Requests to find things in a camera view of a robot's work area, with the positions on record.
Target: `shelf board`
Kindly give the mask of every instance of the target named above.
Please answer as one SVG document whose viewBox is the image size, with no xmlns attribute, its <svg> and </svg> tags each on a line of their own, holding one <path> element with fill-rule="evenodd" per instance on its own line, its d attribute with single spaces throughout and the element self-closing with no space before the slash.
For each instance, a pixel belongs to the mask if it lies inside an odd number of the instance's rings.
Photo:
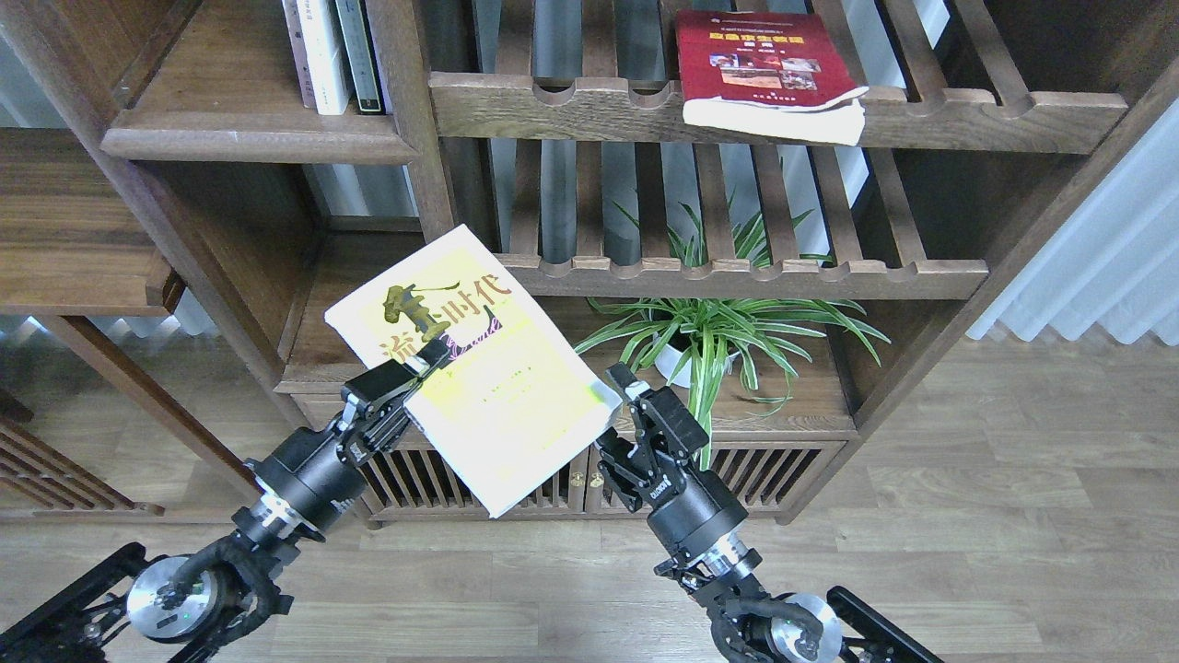
<svg viewBox="0 0 1179 663">
<path fill-rule="evenodd" d="M 169 315 L 180 289 L 68 130 L 0 130 L 0 314 Z"/>
<path fill-rule="evenodd" d="M 766 136 L 685 125 L 684 97 L 674 76 L 667 81 L 635 81 L 615 76 L 613 21 L 590 21 L 582 17 L 582 24 L 591 26 L 582 35 L 587 53 L 582 61 L 585 77 L 534 78 L 529 72 L 532 15 L 526 5 L 505 4 L 499 50 L 507 55 L 499 58 L 495 73 L 432 73 L 429 86 L 440 136 L 786 143 Z M 660 8 L 670 5 L 661 2 Z M 969 41 L 984 45 L 979 54 L 996 92 L 948 87 L 910 4 L 883 5 L 888 11 L 881 15 L 897 45 L 897 60 L 909 84 L 872 86 L 863 97 L 865 126 L 859 142 L 863 147 L 1085 155 L 1096 147 L 1127 110 L 1119 94 L 1028 91 L 981 0 L 954 0 L 949 9 L 962 18 Z M 867 79 L 842 5 L 838 0 L 818 0 L 815 8 L 852 78 L 864 84 Z M 661 47 L 674 68 L 678 54 L 672 46 L 672 20 L 670 15 L 661 19 Z"/>
<path fill-rule="evenodd" d="M 129 159 L 406 164 L 390 116 L 304 109 L 282 2 L 200 4 L 103 150 Z"/>
<path fill-rule="evenodd" d="M 429 83 L 440 136 L 792 143 L 684 124 L 678 80 L 648 87 L 621 78 L 577 78 L 542 86 L 527 76 L 433 72 Z M 861 99 L 864 132 L 858 145 L 1087 155 L 1126 112 L 1118 94 L 1033 92 L 1030 97 L 1027 111 L 1010 116 L 984 90 L 946 90 L 942 104 L 918 107 L 903 88 L 874 86 Z"/>
<path fill-rule="evenodd" d="M 329 236 L 316 267 L 316 276 L 303 310 L 294 348 L 279 393 L 324 403 L 330 411 L 338 402 L 340 386 L 364 370 L 363 365 L 323 321 L 323 311 L 362 283 L 421 247 L 421 236 L 407 234 L 341 234 Z M 541 306 L 572 341 L 577 342 L 610 319 L 593 314 L 580 297 L 539 297 Z M 831 350 L 823 339 L 804 339 L 814 363 L 799 360 L 792 400 L 771 416 L 756 414 L 766 406 L 746 400 L 736 378 L 722 389 L 716 406 L 717 440 L 848 440 L 856 428 L 848 412 Z M 601 346 L 585 355 L 598 374 L 617 361 L 620 347 Z M 760 368 L 765 394 L 785 393 L 784 379 L 765 362 Z M 663 380 L 653 372 L 644 374 L 652 385 Z M 628 422 L 620 422 L 625 428 Z M 411 436 L 408 445 L 422 445 Z"/>
<path fill-rule="evenodd" d="M 854 218 L 835 151 L 808 147 L 835 264 L 821 267 L 817 261 L 803 260 L 790 221 L 803 210 L 797 205 L 792 209 L 786 199 L 782 165 L 769 145 L 751 146 L 750 159 L 770 267 L 752 268 L 747 260 L 733 257 L 720 151 L 704 144 L 693 145 L 693 165 L 703 239 L 711 260 L 687 268 L 671 257 L 660 149 L 638 144 L 634 162 L 641 257 L 635 264 L 617 264 L 602 255 L 601 221 L 601 171 L 615 166 L 601 160 L 597 144 L 578 143 L 577 150 L 578 214 L 568 219 L 575 223 L 577 255 L 553 263 L 538 255 L 544 204 L 536 195 L 540 143 L 519 140 L 516 145 L 511 241 L 499 257 L 534 295 L 772 298 L 789 293 L 804 298 L 963 300 L 988 274 L 983 261 L 927 256 L 893 152 L 883 149 L 868 150 L 867 158 L 871 183 L 884 204 L 877 215 Z"/>
</svg>

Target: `picture on book cover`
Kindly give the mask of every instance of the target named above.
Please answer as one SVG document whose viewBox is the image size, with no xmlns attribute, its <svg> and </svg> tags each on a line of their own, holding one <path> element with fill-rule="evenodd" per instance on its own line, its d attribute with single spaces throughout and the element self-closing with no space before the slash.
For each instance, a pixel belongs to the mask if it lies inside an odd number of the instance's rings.
<svg viewBox="0 0 1179 663">
<path fill-rule="evenodd" d="M 818 92 L 818 84 L 812 74 L 823 71 L 818 60 L 769 54 L 712 53 L 709 64 L 720 70 L 720 80 L 726 85 L 766 90 Z"/>
</svg>

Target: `potted plant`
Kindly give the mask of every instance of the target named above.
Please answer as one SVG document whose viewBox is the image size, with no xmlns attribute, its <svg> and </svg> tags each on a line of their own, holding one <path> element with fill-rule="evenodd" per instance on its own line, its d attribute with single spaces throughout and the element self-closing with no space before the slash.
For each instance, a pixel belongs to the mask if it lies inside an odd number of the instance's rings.
<svg viewBox="0 0 1179 663">
<path fill-rule="evenodd" d="M 691 206 L 680 203 L 696 225 L 694 236 L 684 238 L 671 231 L 672 254 L 687 267 L 703 265 L 707 261 L 705 247 L 699 241 L 703 227 Z M 638 219 L 615 203 L 633 223 Z M 792 221 L 797 228 L 810 212 Z M 749 260 L 753 267 L 769 267 L 770 251 L 765 242 L 762 214 L 735 227 L 735 254 Z M 831 262 L 828 255 L 804 254 L 803 258 Z M 864 309 L 850 300 L 750 300 L 750 298 L 679 298 L 643 297 L 634 302 L 605 304 L 593 298 L 590 306 L 602 314 L 620 316 L 587 336 L 574 348 L 584 353 L 600 343 L 615 339 L 627 339 L 619 361 L 632 370 L 656 366 L 663 367 L 665 378 L 673 383 L 683 383 L 681 376 L 690 375 L 687 409 L 712 438 L 712 406 L 720 390 L 720 382 L 729 373 L 733 359 L 740 359 L 740 383 L 750 400 L 775 407 L 765 414 L 773 414 L 790 398 L 792 380 L 798 376 L 791 359 L 812 361 L 810 354 L 789 340 L 790 336 L 824 337 L 824 326 L 841 328 L 852 334 L 880 365 L 880 356 L 871 339 L 889 342 L 889 339 L 852 315 L 865 315 Z M 668 348 L 680 352 L 673 363 L 666 359 Z M 786 378 L 788 392 L 775 396 L 759 396 L 755 350 L 772 361 Z M 711 462 L 711 444 L 700 452 L 700 467 Z"/>
</svg>

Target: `red book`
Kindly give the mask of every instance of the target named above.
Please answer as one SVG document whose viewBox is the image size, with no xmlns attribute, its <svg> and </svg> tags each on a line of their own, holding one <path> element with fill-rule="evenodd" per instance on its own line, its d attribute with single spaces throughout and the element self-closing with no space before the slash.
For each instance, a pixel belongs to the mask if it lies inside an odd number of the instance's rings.
<svg viewBox="0 0 1179 663">
<path fill-rule="evenodd" d="M 815 14 L 700 12 L 676 17 L 684 122 L 854 145 L 857 86 Z"/>
</svg>

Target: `white curtain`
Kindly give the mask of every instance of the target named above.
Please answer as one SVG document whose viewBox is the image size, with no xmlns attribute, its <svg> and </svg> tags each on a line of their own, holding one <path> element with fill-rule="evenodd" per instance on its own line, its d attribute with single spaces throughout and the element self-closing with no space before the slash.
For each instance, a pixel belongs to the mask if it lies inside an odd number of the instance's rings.
<svg viewBox="0 0 1179 663">
<path fill-rule="evenodd" d="M 1096 324 L 1122 343 L 1153 333 L 1179 344 L 1177 145 L 1179 101 L 967 335 L 981 339 L 1000 323 L 1025 341 L 1046 328 L 1075 341 Z"/>
</svg>

